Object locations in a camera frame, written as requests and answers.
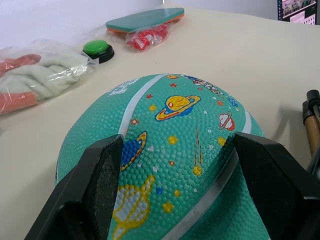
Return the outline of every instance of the white wall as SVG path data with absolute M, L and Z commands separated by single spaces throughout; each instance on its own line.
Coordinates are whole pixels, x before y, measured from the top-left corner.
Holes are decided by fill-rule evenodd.
M 165 0 L 165 2 L 278 20 L 278 0 Z
M 163 0 L 0 0 L 0 49 L 36 39 L 72 44 L 83 32 Z

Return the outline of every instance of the table surface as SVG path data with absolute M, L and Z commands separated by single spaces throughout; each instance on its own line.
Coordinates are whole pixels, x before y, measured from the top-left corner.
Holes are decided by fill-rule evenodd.
M 191 75 L 230 93 L 266 136 L 303 167 L 310 160 L 302 102 L 320 89 L 320 28 L 241 14 L 185 9 L 161 45 L 115 56 L 83 85 L 55 99 L 0 117 L 0 239 L 23 239 L 54 188 L 68 130 L 102 94 L 157 73 Z

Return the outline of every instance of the plastic bag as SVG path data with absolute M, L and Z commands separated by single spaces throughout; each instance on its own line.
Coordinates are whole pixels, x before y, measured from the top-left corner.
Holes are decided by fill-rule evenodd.
M 142 52 L 161 44 L 168 36 L 168 33 L 168 23 L 138 29 L 126 34 L 125 44 L 135 51 Z
M 0 51 L 0 114 L 16 111 L 64 93 L 87 79 L 97 60 L 50 40 Z

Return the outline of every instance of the green button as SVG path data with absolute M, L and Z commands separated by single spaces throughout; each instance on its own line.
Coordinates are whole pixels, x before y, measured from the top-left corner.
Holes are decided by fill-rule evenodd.
M 104 40 L 93 40 L 87 42 L 83 46 L 83 51 L 88 55 L 97 55 L 106 51 L 109 47 L 109 44 Z

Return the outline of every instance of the teal basketball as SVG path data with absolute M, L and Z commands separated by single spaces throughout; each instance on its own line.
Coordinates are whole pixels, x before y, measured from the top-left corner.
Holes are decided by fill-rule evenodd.
M 240 165 L 231 164 L 235 132 L 263 136 L 217 86 L 181 74 L 141 77 L 101 96 L 74 124 L 56 183 L 88 146 L 122 134 L 108 240 L 268 240 Z

